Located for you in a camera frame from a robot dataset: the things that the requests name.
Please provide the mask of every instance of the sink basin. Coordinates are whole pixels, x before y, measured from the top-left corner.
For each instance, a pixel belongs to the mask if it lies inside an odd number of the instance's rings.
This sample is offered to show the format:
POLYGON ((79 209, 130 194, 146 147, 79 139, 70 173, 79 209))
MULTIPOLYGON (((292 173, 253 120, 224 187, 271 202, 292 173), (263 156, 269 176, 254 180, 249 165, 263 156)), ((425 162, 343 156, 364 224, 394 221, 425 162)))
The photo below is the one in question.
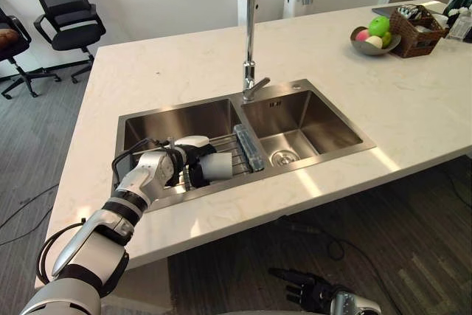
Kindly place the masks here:
MULTIPOLYGON (((185 186, 181 176, 181 183, 166 187, 164 198, 148 211, 375 147, 308 80, 296 80, 262 88, 251 103, 237 93, 121 116, 116 155, 148 136, 165 140, 189 135, 208 136, 218 152, 232 153, 232 179, 194 188, 185 186), (236 125, 245 128, 244 139, 233 132, 236 125), (263 170, 251 168, 241 140, 249 141, 263 170)), ((121 177, 143 151, 120 162, 121 177)))
POLYGON ((243 105, 273 166, 362 143, 362 139, 312 91, 243 105))
POLYGON ((240 119, 229 99, 184 105, 171 110, 141 112, 127 116, 125 120, 123 150, 147 136, 160 140, 170 136, 178 139, 192 135, 214 139, 231 134, 238 123, 240 119))

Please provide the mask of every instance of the office chair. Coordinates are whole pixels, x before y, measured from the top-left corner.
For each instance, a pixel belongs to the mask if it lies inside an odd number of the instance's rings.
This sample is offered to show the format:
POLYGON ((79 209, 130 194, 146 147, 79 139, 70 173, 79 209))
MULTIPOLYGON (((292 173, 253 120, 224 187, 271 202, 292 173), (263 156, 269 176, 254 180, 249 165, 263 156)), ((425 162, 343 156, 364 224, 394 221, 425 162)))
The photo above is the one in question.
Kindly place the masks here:
POLYGON ((43 69, 43 73, 29 73, 25 72, 15 61, 14 56, 19 55, 20 53, 26 51, 30 47, 31 37, 30 34, 24 29, 23 24, 15 16, 7 16, 0 9, 0 29, 12 29, 18 33, 18 40, 10 45, 6 46, 3 49, 0 49, 0 62, 8 59, 8 61, 16 67, 18 73, 20 73, 20 78, 15 80, 13 84, 8 86, 4 91, 1 92, 1 95, 7 99, 11 100, 11 96, 8 94, 9 91, 14 89, 16 86, 25 83, 28 87, 28 90, 33 97, 37 97, 31 87, 31 80, 39 77, 54 77, 55 81, 60 81, 60 78, 57 74, 46 73, 43 69))
POLYGON ((94 56, 89 52, 87 46, 98 42, 106 32, 102 20, 97 14, 95 4, 90 4, 88 0, 39 0, 39 2, 45 13, 36 19, 34 25, 44 39, 52 45, 52 48, 56 51, 80 48, 82 52, 88 54, 88 65, 71 75, 72 82, 77 83, 75 77, 90 71, 94 62, 94 56), (52 39, 41 27, 44 18, 57 32, 52 39), (95 21, 96 24, 84 24, 63 29, 85 21, 95 21))

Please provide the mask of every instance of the white marble countertop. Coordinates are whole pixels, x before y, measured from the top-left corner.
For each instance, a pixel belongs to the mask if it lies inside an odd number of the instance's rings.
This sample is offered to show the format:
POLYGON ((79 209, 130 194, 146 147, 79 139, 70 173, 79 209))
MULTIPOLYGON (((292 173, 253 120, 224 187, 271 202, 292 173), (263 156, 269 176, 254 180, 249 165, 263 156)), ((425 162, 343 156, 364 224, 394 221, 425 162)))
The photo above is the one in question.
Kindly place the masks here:
MULTIPOLYGON (((309 79, 377 147, 149 212, 127 245, 128 268, 471 151, 472 46, 442 39, 422 57, 360 55, 349 36, 372 20, 370 8, 257 24, 254 59, 257 77, 270 77, 269 85, 309 79)), ((241 90, 244 32, 234 27, 99 49, 48 236, 110 196, 118 116, 241 90)), ((51 249, 49 269, 67 240, 51 249)))

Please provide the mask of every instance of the chair base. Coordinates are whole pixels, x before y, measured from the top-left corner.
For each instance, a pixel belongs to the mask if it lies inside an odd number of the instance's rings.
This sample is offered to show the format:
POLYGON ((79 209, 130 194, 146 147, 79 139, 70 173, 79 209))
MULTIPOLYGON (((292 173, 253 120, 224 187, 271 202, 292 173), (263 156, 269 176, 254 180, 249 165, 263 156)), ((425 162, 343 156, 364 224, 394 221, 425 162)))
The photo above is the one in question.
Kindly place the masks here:
POLYGON ((72 79, 72 82, 74 84, 77 84, 78 81, 77 79, 75 78, 77 75, 80 75, 82 73, 85 73, 85 72, 90 72, 91 71, 91 66, 92 66, 92 63, 88 63, 87 66, 84 66, 81 70, 78 70, 76 71, 74 74, 71 74, 71 79, 72 79))
POLYGON ((91 71, 91 66, 93 66, 94 64, 94 56, 89 52, 89 50, 87 49, 87 47, 83 47, 81 48, 82 52, 84 53, 87 53, 88 54, 88 65, 83 67, 81 70, 71 74, 71 79, 72 79, 72 82, 74 84, 77 84, 78 81, 77 79, 75 78, 77 75, 80 75, 82 73, 85 73, 85 72, 90 72, 91 71))
POLYGON ((25 83, 27 85, 28 91, 32 97, 38 97, 38 94, 36 94, 31 87, 31 80, 33 79, 38 79, 40 77, 54 77, 54 81, 61 81, 60 77, 57 74, 48 73, 45 69, 43 69, 42 73, 26 73, 18 64, 16 64, 13 58, 10 58, 9 61, 11 62, 11 64, 15 65, 16 70, 18 70, 18 73, 20 73, 20 78, 15 80, 10 86, 8 86, 4 91, 1 92, 1 95, 7 100, 12 99, 11 95, 9 95, 8 92, 13 90, 15 87, 21 85, 22 83, 25 83))

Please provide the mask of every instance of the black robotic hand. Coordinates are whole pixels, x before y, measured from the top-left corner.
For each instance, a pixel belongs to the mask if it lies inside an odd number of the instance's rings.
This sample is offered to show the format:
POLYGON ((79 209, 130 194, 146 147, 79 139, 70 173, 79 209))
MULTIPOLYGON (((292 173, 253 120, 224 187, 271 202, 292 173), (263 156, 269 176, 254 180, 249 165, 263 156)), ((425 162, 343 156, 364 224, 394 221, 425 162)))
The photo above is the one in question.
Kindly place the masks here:
POLYGON ((331 285, 324 278, 315 274, 303 273, 294 269, 268 270, 269 274, 286 280, 294 285, 287 285, 287 300, 299 304, 303 310, 320 314, 330 314, 331 301, 340 291, 350 292, 343 285, 331 285))

